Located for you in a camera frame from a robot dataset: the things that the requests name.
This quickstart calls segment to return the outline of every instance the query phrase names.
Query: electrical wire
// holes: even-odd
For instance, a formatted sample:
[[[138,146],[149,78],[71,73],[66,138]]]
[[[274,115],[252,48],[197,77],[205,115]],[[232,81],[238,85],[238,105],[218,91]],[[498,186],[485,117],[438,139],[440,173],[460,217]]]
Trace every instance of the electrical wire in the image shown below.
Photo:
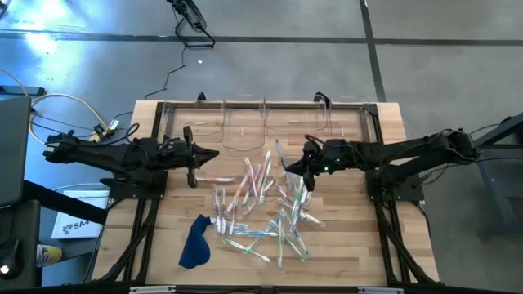
[[[0,68],[0,71],[4,72],[6,75],[8,75],[10,78],[12,78],[16,83],[18,83],[18,85],[20,86],[20,88],[22,89],[22,92],[24,92],[24,94],[29,97],[29,94],[27,92],[27,90],[25,89],[24,85],[17,79],[15,78],[15,76],[13,76],[12,74],[8,73],[5,69],[2,69]],[[62,94],[62,93],[51,93],[51,94],[46,94],[44,96],[40,96],[38,98],[34,98],[32,101],[31,101],[31,107],[34,107],[39,101],[42,101],[46,98],[49,98],[49,97],[57,97],[57,96],[60,96],[60,97],[67,97],[67,98],[70,98],[70,99],[73,99],[73,100],[76,100],[84,105],[86,105],[96,116],[96,118],[98,118],[98,120],[100,121],[100,123],[102,124],[102,126],[104,127],[104,129],[107,129],[108,128],[108,125],[107,123],[101,118],[101,116],[96,112],[95,109],[93,109],[85,100],[82,100],[78,97],[75,97],[75,96],[72,96],[72,95],[69,95],[69,94]],[[33,131],[33,119],[34,119],[34,116],[32,116],[30,119],[29,119],[29,133],[31,134],[31,136],[34,137],[34,139],[36,139],[38,142],[44,144],[43,140],[40,139],[38,136],[36,136],[36,134],[34,133]]]
[[[82,146],[82,147],[92,147],[92,148],[95,148],[95,147],[104,147],[104,146],[109,146],[109,145],[112,145],[114,143],[118,143],[118,142],[121,142],[123,140],[128,140],[128,137],[131,136],[132,134],[134,134],[136,131],[138,131],[138,128],[140,127],[140,123],[133,123],[128,129],[127,129],[127,133],[124,137],[122,138],[119,138],[117,140],[113,140],[111,142],[107,142],[107,143],[104,143],[104,144],[91,144],[91,145],[84,145],[84,144],[78,144],[78,146]],[[52,142],[47,142],[46,144],[50,144],[50,143],[63,143],[63,144],[70,144],[70,145],[76,145],[74,143],[71,143],[71,142],[68,142],[68,141],[60,141],[60,140],[57,140],[57,141],[52,141]]]
[[[101,241],[101,235],[104,233],[104,228],[105,227],[102,226],[100,233],[98,234],[98,238],[96,239],[96,242],[95,242],[95,247],[92,249],[91,258],[89,258],[89,262],[87,263],[87,270],[85,271],[85,274],[83,275],[83,278],[82,278],[82,283],[85,283],[87,281],[87,276],[89,275],[89,272],[91,271],[92,262],[95,259],[96,249],[98,248],[98,244]]]
[[[65,186],[62,186],[59,188],[55,188],[55,189],[53,189],[53,191],[59,191],[61,189],[68,189],[68,188],[74,188],[74,187],[82,187],[82,186],[86,186],[86,185],[104,185],[104,184],[102,184],[102,183],[72,184],[72,185],[65,185]]]
[[[70,99],[73,99],[73,100],[76,100],[82,104],[84,104],[85,106],[87,106],[91,112],[96,116],[96,118],[98,118],[98,120],[100,121],[101,125],[103,126],[104,129],[107,129],[109,126],[108,124],[103,120],[103,118],[96,112],[95,109],[93,109],[85,100],[82,100],[78,97],[75,97],[75,96],[72,96],[72,95],[69,95],[69,94],[62,94],[62,93],[51,93],[51,94],[46,94],[44,96],[40,96],[38,98],[34,98],[32,101],[31,101],[31,107],[34,107],[38,102],[46,99],[46,98],[49,98],[49,97],[67,97],[67,98],[70,98]],[[30,122],[32,122],[34,119],[34,116],[31,117],[29,119]],[[38,138],[38,136],[36,136],[36,134],[34,133],[33,131],[33,125],[32,124],[29,124],[29,133],[31,133],[31,135],[34,137],[34,139],[36,139],[38,142],[42,143],[42,144],[45,144],[43,140],[41,140],[40,138]]]
[[[475,134],[475,133],[477,133],[477,132],[479,132],[479,131],[483,131],[483,130],[485,130],[486,128],[489,128],[489,127],[496,127],[496,126],[499,126],[499,125],[500,125],[500,123],[493,123],[493,124],[490,124],[490,125],[488,125],[488,126],[480,127],[479,129],[476,129],[475,131],[471,131],[471,132],[469,133],[469,135],[472,136],[472,134]]]
[[[132,114],[133,112],[132,111],[127,111],[127,112],[124,112],[124,113],[121,113],[121,114],[117,114],[114,116],[113,120],[115,120],[116,118],[119,118],[123,115],[127,115],[127,114]]]
[[[29,122],[29,123],[33,124],[34,126],[41,127],[41,128],[46,129],[46,130],[49,130],[49,131],[55,131],[57,133],[64,134],[64,132],[62,132],[62,131],[57,131],[57,130],[55,130],[53,128],[46,127],[46,126],[43,126],[43,125],[35,123],[35,122]],[[90,136],[92,136],[92,134],[91,135],[85,135],[85,136],[76,136],[76,137],[77,138],[87,138],[87,137],[90,137]]]
[[[423,180],[423,181],[421,182],[421,184],[422,184],[422,185],[430,185],[430,184],[434,183],[435,181],[439,180],[439,179],[441,178],[441,176],[443,176],[443,174],[445,173],[445,171],[447,170],[447,168],[449,168],[449,166],[450,166],[450,163],[447,163],[447,165],[445,166],[445,168],[441,170],[440,174],[439,174],[437,177],[435,177],[433,180],[429,180],[428,182],[426,182],[425,180],[427,180],[427,179],[428,179],[428,178],[427,178],[427,179]]]
[[[481,163],[481,162],[485,162],[485,161],[491,161],[491,160],[510,160],[510,159],[514,159],[514,160],[523,160],[523,158],[516,158],[516,157],[499,157],[499,158],[484,158],[484,159],[479,159],[479,160],[476,160],[475,162],[473,163]],[[462,164],[447,164],[445,167],[440,167],[440,168],[437,168],[435,170],[432,170],[430,171],[426,176],[427,178],[425,180],[427,180],[434,172],[438,172],[438,171],[445,171],[447,170],[448,168],[451,168],[451,167],[462,167],[463,165]],[[420,184],[423,185],[423,184],[432,184],[433,182],[435,182],[436,180],[438,180],[441,175],[443,174],[443,172],[441,174],[438,175],[437,178],[435,178],[434,180],[431,180],[430,182],[424,182],[422,181]]]
[[[160,92],[163,92],[163,91],[167,90],[167,84],[169,83],[169,78],[170,78],[171,74],[174,74],[175,72],[177,72],[180,69],[185,68],[185,66],[186,66],[186,63],[184,61],[184,53],[186,52],[186,49],[187,49],[187,47],[184,47],[183,50],[181,51],[181,66],[179,66],[178,68],[173,69],[173,70],[171,70],[170,72],[167,73],[167,76],[165,78],[165,82],[163,83],[163,88],[160,89],[160,90],[157,90],[157,91],[152,91],[151,93],[145,95],[144,100],[147,100],[147,98],[149,98],[150,96],[152,96],[154,94],[158,94]]]
[[[6,75],[8,75],[10,78],[12,78],[17,84],[18,86],[20,86],[20,88],[22,89],[22,92],[24,92],[24,94],[29,97],[29,94],[27,93],[27,90],[25,90],[25,87],[24,85],[22,85],[22,83],[18,80],[18,78],[15,78],[15,76],[13,76],[12,74],[8,73],[5,69],[3,68],[0,68],[0,71],[3,71]]]
[[[176,11],[174,10],[174,7],[172,7],[172,14],[174,15],[174,19],[178,23],[178,17],[177,17]],[[187,49],[187,46],[184,44],[183,50],[181,51],[181,66],[179,66],[176,69],[173,69],[173,70],[171,70],[170,72],[167,73],[167,76],[165,77],[165,82],[163,83],[163,88],[161,88],[160,90],[152,91],[151,93],[146,94],[145,97],[144,97],[144,100],[147,100],[152,95],[155,95],[155,94],[158,94],[160,92],[163,92],[163,91],[167,90],[167,84],[169,83],[170,75],[174,74],[175,72],[177,72],[180,69],[185,68],[185,66],[186,66],[186,62],[185,62],[185,58],[184,58],[185,57],[185,53],[186,53],[186,49]]]
[[[92,131],[92,128],[89,128],[89,127],[80,127],[80,126],[77,126],[77,125],[73,125],[71,123],[67,123],[67,122],[61,122],[59,120],[56,120],[56,119],[53,119],[53,118],[46,118],[40,114],[32,114],[34,116],[37,116],[39,118],[43,118],[43,119],[46,119],[48,121],[52,121],[52,122],[55,122],[55,123],[61,123],[63,125],[66,125],[66,126],[70,126],[70,127],[76,127],[76,128],[79,128],[79,129],[83,129],[83,130],[88,130],[88,131]]]
[[[432,232],[431,232],[431,222],[428,220],[428,216],[427,216],[427,213],[425,212],[425,210],[423,209],[423,207],[421,205],[419,205],[419,203],[415,202],[415,201],[412,201],[412,204],[414,204],[415,207],[417,207],[419,209],[419,211],[423,214],[423,216],[425,217],[425,222],[427,223],[427,231],[428,231],[428,238],[432,239]]]
[[[133,126],[136,126],[136,130],[134,130],[132,133],[131,133],[131,129]],[[148,163],[149,162],[149,154],[147,153],[147,150],[145,150],[145,148],[143,148],[142,146],[140,146],[139,144],[135,143],[134,141],[131,141],[129,139],[129,136],[131,136],[135,131],[138,130],[138,127],[140,127],[140,124],[138,123],[133,123],[131,125],[131,127],[129,127],[129,129],[127,130],[127,132],[125,133],[125,140],[132,146],[135,146],[139,149],[141,149],[143,152],[144,152],[144,155],[145,155],[145,163]]]

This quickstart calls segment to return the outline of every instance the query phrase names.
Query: white cable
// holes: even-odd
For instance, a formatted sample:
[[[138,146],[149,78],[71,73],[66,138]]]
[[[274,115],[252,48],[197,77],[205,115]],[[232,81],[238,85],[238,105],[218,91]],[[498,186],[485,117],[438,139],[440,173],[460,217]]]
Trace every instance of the white cable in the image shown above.
[[[34,98],[32,101],[31,101],[31,107],[34,107],[39,101],[45,99],[45,98],[48,98],[48,97],[67,97],[67,98],[70,98],[70,99],[73,99],[73,100],[76,100],[84,105],[86,105],[96,116],[96,118],[98,118],[98,120],[100,121],[100,123],[102,124],[103,128],[105,130],[107,130],[107,128],[109,127],[107,125],[107,122],[105,122],[101,116],[96,112],[95,109],[93,109],[86,101],[78,98],[78,97],[75,97],[75,96],[72,96],[72,95],[69,95],[69,94],[62,94],[62,93],[51,93],[51,94],[46,94],[44,96],[40,96],[38,98]],[[33,131],[33,119],[34,119],[34,116],[32,116],[30,119],[29,119],[29,133],[31,133],[31,135],[33,135],[34,139],[36,139],[38,142],[42,143],[42,144],[45,144],[43,142],[42,139],[38,138],[36,136],[36,134],[34,133]]]
[[[73,187],[81,187],[81,186],[86,186],[86,185],[104,185],[104,184],[102,184],[102,183],[72,184],[72,185],[65,185],[63,187],[53,189],[53,191],[58,191],[61,189],[67,189],[67,188],[73,188]]]
[[[27,90],[25,90],[25,87],[24,85],[17,79],[15,78],[15,76],[13,76],[12,74],[8,73],[5,69],[2,69],[0,68],[0,71],[4,72],[7,76],[9,76],[10,78],[12,78],[19,86],[20,88],[22,89],[22,92],[24,92],[24,94],[26,96],[29,96],[29,94],[27,93]],[[67,97],[67,98],[70,98],[70,99],[73,99],[73,100],[76,100],[84,105],[86,105],[96,116],[96,118],[98,118],[98,120],[100,121],[100,123],[102,124],[102,126],[104,127],[105,130],[107,130],[109,128],[109,125],[107,124],[107,122],[105,122],[103,120],[103,118],[98,114],[98,112],[93,109],[85,100],[81,99],[81,98],[78,98],[78,97],[75,97],[75,96],[72,96],[72,95],[69,95],[69,94],[62,94],[62,93],[51,93],[51,94],[46,94],[44,96],[40,96],[38,98],[34,98],[33,100],[31,100],[31,107],[34,107],[39,101],[45,99],[45,98],[48,98],[48,97]],[[34,139],[36,139],[38,142],[44,144],[43,140],[38,138],[38,136],[36,136],[36,134],[34,133],[33,131],[33,119],[34,119],[34,116],[32,116],[30,119],[29,119],[29,133],[34,137]]]
[[[0,70],[3,71],[6,75],[8,75],[10,78],[12,78],[20,86],[20,88],[22,89],[22,92],[24,92],[24,94],[26,96],[29,96],[29,94],[25,90],[24,85],[22,85],[22,83],[17,78],[15,78],[15,76],[13,76],[12,74],[8,73],[5,69],[0,68]]]

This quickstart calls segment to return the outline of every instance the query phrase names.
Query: toothbrush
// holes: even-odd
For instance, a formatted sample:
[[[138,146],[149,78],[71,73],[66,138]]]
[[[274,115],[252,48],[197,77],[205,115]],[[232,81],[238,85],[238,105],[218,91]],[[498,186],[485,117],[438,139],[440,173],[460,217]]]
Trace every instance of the toothbrush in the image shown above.
[[[303,196],[300,197],[300,204],[297,206],[297,212],[296,212],[296,215],[295,217],[293,218],[293,223],[291,224],[291,231],[296,231],[296,225],[297,225],[297,219],[298,219],[298,216],[301,214],[302,212],[302,208],[303,208],[303,205],[305,204],[305,200],[307,198],[307,195],[309,194],[309,192],[307,192],[306,190],[303,191]]]
[[[258,237],[258,236],[278,237],[278,233],[276,233],[276,232],[265,232],[265,231],[235,230],[233,232],[233,234],[236,236],[247,236],[247,237]]]
[[[232,183],[235,179],[232,178],[212,178],[212,177],[196,177],[197,181],[207,181],[207,182],[216,182],[216,183]]]
[[[232,247],[236,247],[236,248],[238,248],[239,250],[242,250],[244,253],[253,254],[253,255],[255,255],[255,256],[260,257],[260,258],[261,258],[263,261],[265,261],[265,262],[270,262],[269,257],[267,257],[267,256],[263,256],[263,255],[261,255],[260,253],[255,252],[253,249],[251,249],[251,248],[249,248],[249,247],[245,247],[244,245],[239,244],[239,243],[236,243],[235,241],[230,240],[230,239],[228,239],[228,238],[224,238],[224,239],[222,239],[222,240],[223,240],[223,243],[224,243],[225,245],[231,245]]]
[[[260,164],[258,164],[256,166],[256,172],[254,173],[254,179],[258,178],[261,168],[262,168],[262,165],[260,165]],[[258,195],[256,193],[256,185],[254,184],[254,180],[253,180],[251,186],[248,188],[247,192],[245,193],[244,201],[242,202],[242,206],[244,206],[247,203],[247,199],[248,199],[248,196],[251,194],[251,190],[254,192],[254,197],[256,198],[256,201],[258,201]]]
[[[258,179],[258,186],[257,190],[260,191],[260,201],[262,200],[262,182],[264,180],[264,176],[266,174],[267,164],[269,164],[270,161],[270,151],[267,151],[267,154],[265,156],[265,162],[263,163],[263,167],[261,168],[261,177]]]
[[[256,184],[254,183],[256,181],[256,176],[257,176],[257,173],[260,171],[260,167],[257,167],[256,169],[256,174],[254,174],[253,172],[253,166],[251,165],[251,161],[248,159],[248,158],[245,158],[245,164],[247,165],[247,171],[248,173],[250,174],[251,176],[251,185],[253,187],[253,191],[254,191],[254,197],[258,198],[258,195],[256,193],[256,189],[254,187],[256,187]]]
[[[292,208],[293,206],[290,203],[288,203],[287,201],[284,198],[278,199],[278,202],[280,204],[285,205],[286,207]],[[310,222],[316,223],[317,225],[320,225],[322,228],[325,227],[325,223],[323,221],[315,219],[313,216],[311,216],[308,213],[305,213],[304,211],[300,212],[300,217],[302,219],[304,219],[305,221],[310,221]]]
[[[282,148],[281,146],[281,143],[279,142],[279,139],[278,138],[275,138],[275,148],[276,148],[276,153],[278,154],[280,160],[281,160],[281,163],[282,163],[282,166],[285,168],[287,167],[290,162],[288,161],[287,159],[287,156],[285,156],[285,153],[284,153],[284,149]],[[284,173],[284,176],[287,177],[287,188],[288,190],[291,190],[291,189],[295,189],[297,188],[297,177],[296,175],[290,173],[290,172],[285,172]]]
[[[263,193],[267,193],[267,191],[270,189],[270,187],[275,183],[274,180],[270,181],[269,184],[264,188]]]
[[[221,188],[221,234],[226,233],[226,189]]]
[[[279,256],[278,256],[278,267],[281,268],[283,263],[284,263],[284,235],[283,235],[283,232],[282,232],[282,217],[281,217],[281,213],[279,214],[279,220],[278,220],[278,234],[279,234],[279,239],[278,239],[278,249],[279,249]]]
[[[270,164],[271,164],[271,162],[269,162],[269,164],[267,164],[267,169],[265,170],[265,175],[263,176],[263,182],[261,183],[260,204],[263,204],[265,202],[265,185],[269,179]]]
[[[233,200],[233,203],[235,205],[232,208],[232,221],[230,223],[229,234],[232,234],[234,232],[234,230],[235,230],[236,209],[238,207],[238,199],[236,198],[235,200]]]
[[[294,243],[287,237],[287,234],[282,231],[281,234],[283,235],[283,237],[285,238],[285,241],[287,241],[287,243],[293,248],[293,250],[298,254],[298,256],[300,257],[300,260],[301,261],[306,261],[306,257],[304,257],[302,255],[302,253],[300,252],[300,250],[296,247],[296,245],[294,245]]]
[[[279,220],[279,216],[277,216],[274,221],[278,221]],[[269,222],[269,225],[263,230],[265,233],[269,233],[272,228],[274,227],[274,225]],[[265,235],[260,235],[260,236],[257,236],[256,239],[251,243],[251,245],[248,246],[248,248],[252,248],[254,246],[254,244],[260,242],[263,238],[265,237]]]
[[[239,195],[242,193],[242,189],[245,186],[245,183],[247,183],[248,175],[244,176],[244,179],[239,184],[238,189],[236,190],[235,197],[233,198],[232,202],[229,204],[229,207],[227,208],[227,212],[230,212],[232,210],[232,207],[235,205],[235,202],[238,201]]]
[[[216,224],[216,218],[211,217],[211,224]],[[226,221],[226,229],[230,227],[230,221]],[[248,230],[247,224],[235,223],[235,230]]]
[[[219,203],[218,203],[218,189],[214,188],[214,210],[216,211],[216,219],[217,220],[220,220],[220,208],[219,208]],[[221,232],[221,228],[220,228],[220,221],[216,221],[216,232],[219,234]]]
[[[244,210],[244,216],[246,216],[247,214],[251,213],[251,210],[256,206],[257,202],[253,202],[253,204],[251,204],[251,206],[245,208]]]
[[[305,252],[305,256],[309,255],[309,249],[307,249],[307,246],[305,245],[305,242],[303,242],[302,236],[297,232],[297,230],[294,231],[294,237],[296,237],[297,243],[300,244],[303,251]]]

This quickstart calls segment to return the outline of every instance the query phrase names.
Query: butcher block tabletop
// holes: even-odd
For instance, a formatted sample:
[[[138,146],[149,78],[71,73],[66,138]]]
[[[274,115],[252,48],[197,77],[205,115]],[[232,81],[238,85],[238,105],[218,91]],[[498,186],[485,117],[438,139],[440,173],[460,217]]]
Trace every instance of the butcher block tabletop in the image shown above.
[[[136,137],[151,135],[159,102],[161,101],[136,102],[132,116],[132,123],[140,123]],[[397,103],[376,105],[385,144],[406,140],[400,106]],[[169,171],[165,195],[159,203],[147,284],[387,285],[375,208],[366,195],[364,173],[357,169],[316,177],[315,191],[312,192],[307,209],[313,217],[322,220],[325,227],[309,222],[299,223],[300,235],[309,249],[305,262],[298,258],[289,245],[284,245],[283,266],[280,269],[276,266],[279,255],[278,238],[265,237],[253,247],[256,252],[271,259],[271,263],[266,263],[258,257],[226,246],[214,226],[208,226],[203,236],[211,249],[210,260],[194,269],[184,269],[178,265],[194,220],[200,214],[216,215],[213,189],[224,187],[226,204],[231,203],[238,184],[246,173],[245,158],[250,158],[253,166],[263,164],[266,152],[270,151],[270,177],[285,189],[287,185],[276,152],[275,139],[278,138],[283,151],[292,162],[298,160],[302,154],[303,144],[306,142],[305,134],[322,140],[342,138],[347,141],[362,141],[364,133],[360,112],[336,107],[326,112],[321,106],[309,109],[180,107],[174,109],[172,121],[162,118],[159,141],[166,131],[171,133],[171,137],[180,136],[184,126],[191,127],[197,145],[220,151],[218,157],[196,170],[196,176],[234,178],[235,182],[221,185],[200,181],[198,188],[191,189],[187,185],[185,168]],[[240,204],[236,221],[248,225],[249,229],[265,229],[269,220],[277,217],[282,208],[277,201],[278,197],[276,190],[270,189],[265,203],[256,205],[246,216],[242,215],[244,207]],[[128,245],[136,203],[135,199],[123,200],[110,210],[93,278],[105,274]],[[427,224],[422,213],[409,202],[398,202],[397,210],[405,246],[425,272],[438,280]],[[246,246],[253,241],[250,237],[232,239]],[[140,268],[142,245],[143,242],[136,251],[133,277]],[[398,258],[393,246],[391,255],[396,277],[400,277]]]

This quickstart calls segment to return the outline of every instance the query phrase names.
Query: clear plastic container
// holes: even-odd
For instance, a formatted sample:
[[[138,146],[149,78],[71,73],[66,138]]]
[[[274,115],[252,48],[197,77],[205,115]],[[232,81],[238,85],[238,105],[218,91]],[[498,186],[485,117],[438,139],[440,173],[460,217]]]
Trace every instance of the clear plastic container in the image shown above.
[[[222,144],[237,152],[253,152],[265,144],[263,99],[231,101],[225,104]]]
[[[225,101],[166,100],[160,120],[160,135],[182,137],[189,126],[194,141],[216,143],[223,137]]]
[[[332,138],[347,141],[375,142],[372,115],[367,111],[373,103],[365,96],[340,96],[332,99],[330,126]]]

